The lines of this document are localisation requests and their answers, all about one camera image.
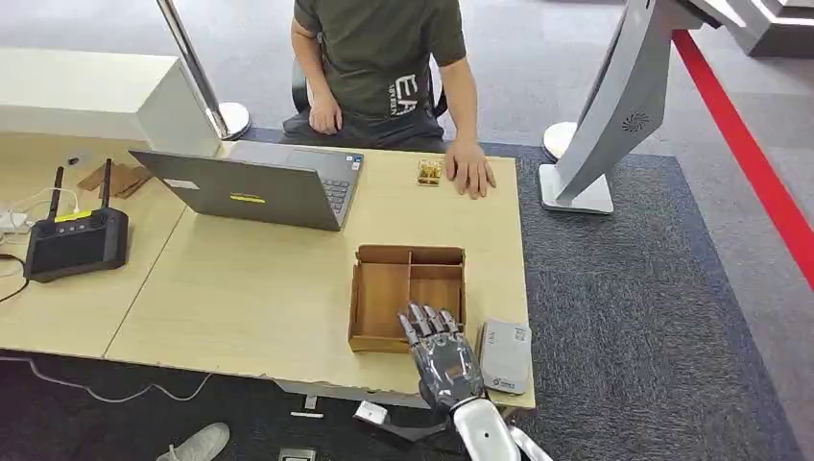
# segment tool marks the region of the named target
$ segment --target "wooden table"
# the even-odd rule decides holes
[[[364,154],[342,232],[187,209],[105,358],[270,378],[304,394],[423,406],[408,354],[353,353],[347,344],[354,252],[363,244],[465,248],[472,343],[487,319],[527,323],[515,161],[492,158],[499,187],[473,201],[447,181],[416,185],[419,161],[434,155]],[[500,405],[535,406],[533,383],[523,396],[491,396]]]
[[[134,163],[128,147],[143,147],[139,141],[88,139],[42,134],[0,133],[0,201],[13,201],[36,194],[54,184],[57,167],[65,166],[62,184],[75,190],[82,210],[100,205],[97,192],[82,192],[77,182],[100,166],[108,156]],[[79,163],[67,166],[69,158]],[[48,214],[50,193],[43,193],[20,208],[39,203],[30,211],[35,221]],[[160,182],[152,180],[128,200],[111,199],[124,210],[131,228],[129,262],[121,269],[97,272],[50,283],[32,281],[16,297],[0,304],[0,348],[29,352],[102,358],[116,330],[125,319],[141,285],[153,268],[164,244],[178,222],[183,203]],[[60,214],[73,210],[67,193],[60,197]],[[15,235],[0,246],[0,253],[26,257],[28,236]],[[3,262],[0,273],[18,267]],[[12,293],[23,283],[22,273],[0,278],[0,294]]]

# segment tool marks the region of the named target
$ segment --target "red stripe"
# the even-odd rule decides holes
[[[814,289],[814,231],[749,133],[689,32],[675,31],[673,42],[718,129],[752,184],[754,194],[775,224],[789,253],[797,261],[808,285]]]

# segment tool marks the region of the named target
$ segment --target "cardboard box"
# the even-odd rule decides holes
[[[354,352],[410,350],[399,312],[410,301],[444,308],[467,322],[464,250],[364,245],[356,252],[347,341]]]

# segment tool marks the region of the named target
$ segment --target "laptop keyboard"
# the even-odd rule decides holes
[[[328,197],[328,201],[331,203],[331,208],[333,208],[333,212],[335,214],[339,214],[339,212],[342,211],[342,204],[345,202],[345,197],[347,197],[347,189],[349,187],[350,182],[331,180],[323,181],[325,195]]]

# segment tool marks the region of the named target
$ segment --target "white battery pack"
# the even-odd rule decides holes
[[[486,387],[524,394],[531,370],[532,331],[529,327],[487,321],[481,331],[481,371]]]

